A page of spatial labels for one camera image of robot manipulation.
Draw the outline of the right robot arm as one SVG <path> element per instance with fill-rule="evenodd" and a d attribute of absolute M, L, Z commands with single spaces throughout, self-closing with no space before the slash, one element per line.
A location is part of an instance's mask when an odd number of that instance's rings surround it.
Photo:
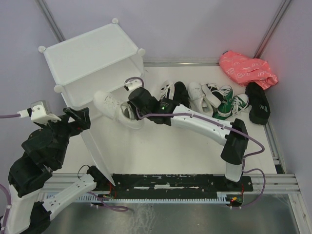
<path fill-rule="evenodd" d="M 243 157 L 249 141 L 244 121 L 214 119 L 174 100 L 165 97 L 157 100 L 143 87 L 133 90 L 128 99 L 139 119 L 187 129 L 223 146 L 220 157 L 226 162 L 224 186 L 230 191 L 241 186 Z"/>

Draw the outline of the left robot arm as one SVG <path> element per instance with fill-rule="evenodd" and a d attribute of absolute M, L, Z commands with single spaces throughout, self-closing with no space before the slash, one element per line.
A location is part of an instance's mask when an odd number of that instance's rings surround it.
<path fill-rule="evenodd" d="M 70 137 L 91 127 L 89 108 L 67 107 L 63 112 L 56 116 L 38 104 L 17 113 L 20 118 L 30 117 L 39 129 L 22 143 L 24 153 L 10 168 L 9 188 L 3 190 L 7 206 L 0 223 L 2 234 L 41 234 L 79 196 L 107 187 L 108 178 L 91 166 L 85 175 L 52 199 L 37 201 L 45 182 L 62 168 Z"/>

